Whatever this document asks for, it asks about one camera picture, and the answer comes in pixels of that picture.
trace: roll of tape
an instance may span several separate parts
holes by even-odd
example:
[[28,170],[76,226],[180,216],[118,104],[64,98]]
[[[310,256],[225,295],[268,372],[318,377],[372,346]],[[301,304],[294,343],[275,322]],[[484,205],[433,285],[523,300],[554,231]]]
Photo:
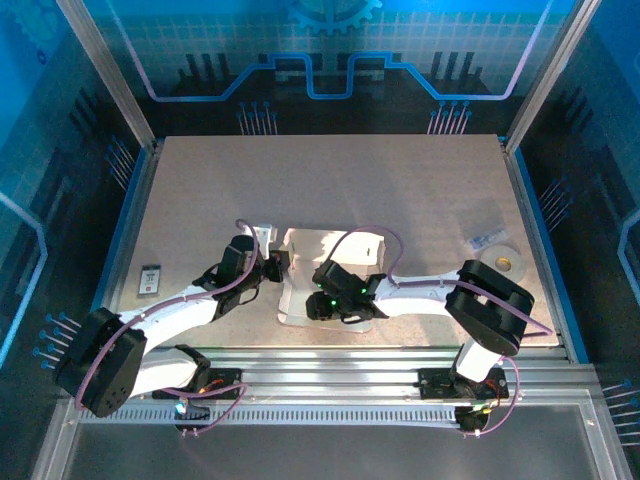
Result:
[[515,283],[522,281],[527,271],[522,255],[506,245],[487,248],[482,252],[480,261]]

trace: label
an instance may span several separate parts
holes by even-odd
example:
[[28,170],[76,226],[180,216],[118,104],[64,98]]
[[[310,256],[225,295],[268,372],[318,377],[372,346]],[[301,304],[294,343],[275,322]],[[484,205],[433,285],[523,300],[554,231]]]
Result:
[[153,295],[158,293],[160,286],[160,265],[145,265],[140,275],[140,295]]

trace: glass panel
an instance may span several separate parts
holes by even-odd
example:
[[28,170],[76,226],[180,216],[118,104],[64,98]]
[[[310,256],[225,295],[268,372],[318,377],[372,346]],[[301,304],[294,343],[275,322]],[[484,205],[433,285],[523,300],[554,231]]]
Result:
[[605,384],[639,379],[639,28],[637,2],[603,0],[522,144]]
[[121,157],[138,153],[55,3],[23,3],[0,2],[0,463],[16,479],[29,477],[58,397],[55,359],[33,350],[63,347],[45,316],[90,308],[131,177]]
[[88,2],[159,136],[504,134],[573,4]]

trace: wooden platform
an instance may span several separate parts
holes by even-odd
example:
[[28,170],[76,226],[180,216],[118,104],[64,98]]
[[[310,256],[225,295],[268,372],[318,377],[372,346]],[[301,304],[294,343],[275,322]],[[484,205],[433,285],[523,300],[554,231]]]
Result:
[[[170,137],[167,139],[126,279],[120,310],[175,294],[218,262],[246,218],[287,228],[349,230],[384,225],[403,237],[398,275],[432,275],[479,258],[466,242],[496,225],[524,257],[520,284],[535,297],[532,315],[551,315],[520,211],[493,135],[334,135]],[[386,240],[388,266],[397,252]],[[160,264],[156,298],[139,298],[142,265]],[[176,337],[192,346],[453,346],[465,332],[441,316],[377,320],[364,334],[286,327],[277,319],[282,286]],[[523,344],[555,345],[557,338]]]

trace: gear logo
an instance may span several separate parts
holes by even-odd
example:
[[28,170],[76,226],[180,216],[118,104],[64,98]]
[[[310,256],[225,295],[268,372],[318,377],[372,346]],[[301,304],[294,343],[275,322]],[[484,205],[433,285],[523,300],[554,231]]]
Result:
[[300,28],[309,27],[315,34],[347,33],[349,27],[360,28],[363,20],[370,20],[381,0],[282,0],[289,19]]
[[58,32],[57,6],[53,0],[0,0],[0,13],[12,14],[22,31],[42,49]]

